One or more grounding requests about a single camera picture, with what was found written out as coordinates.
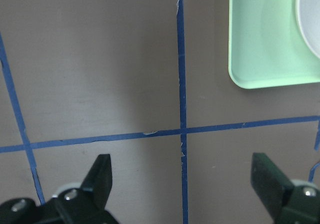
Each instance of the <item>metal bolt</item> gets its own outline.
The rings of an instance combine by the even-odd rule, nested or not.
[[[65,196],[64,198],[66,200],[72,200],[72,199],[76,198],[77,195],[78,195],[77,190],[72,189],[71,191],[69,191],[67,194],[64,195]]]
[[[14,212],[17,212],[23,208],[25,208],[26,206],[26,201],[25,199],[21,199],[19,202],[17,202],[16,204],[14,204],[12,207],[11,207],[11,210],[14,211]]]
[[[314,188],[308,187],[308,186],[303,188],[303,192],[307,196],[316,196],[317,195],[317,191]]]

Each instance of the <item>screw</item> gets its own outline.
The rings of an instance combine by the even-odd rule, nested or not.
[[[78,192],[76,189],[72,189],[71,191],[69,191],[67,194],[65,194],[64,198],[66,200],[72,200],[73,198],[76,198],[76,196],[78,195]]]
[[[307,196],[312,196],[313,197],[313,196],[317,195],[317,191],[314,188],[308,187],[308,186],[303,188],[303,192]]]
[[[17,212],[23,208],[25,208],[26,206],[26,201],[25,199],[21,199],[20,201],[18,201],[16,204],[14,204],[12,207],[11,207],[11,210],[14,211],[14,212]]]

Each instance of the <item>white plate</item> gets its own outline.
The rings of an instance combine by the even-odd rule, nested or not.
[[[296,18],[305,43],[320,58],[320,0],[296,0]]]

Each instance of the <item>black clamp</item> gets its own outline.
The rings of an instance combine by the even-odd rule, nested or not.
[[[105,210],[112,187],[111,158],[99,155],[80,188],[61,192],[36,206],[30,198],[16,198],[0,205],[1,224],[119,224]]]
[[[275,224],[320,223],[320,191],[314,184],[288,179],[264,153],[252,157],[251,184]]]

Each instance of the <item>green tray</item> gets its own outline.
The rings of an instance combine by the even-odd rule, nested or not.
[[[320,82],[296,0],[229,0],[229,74],[245,89]]]

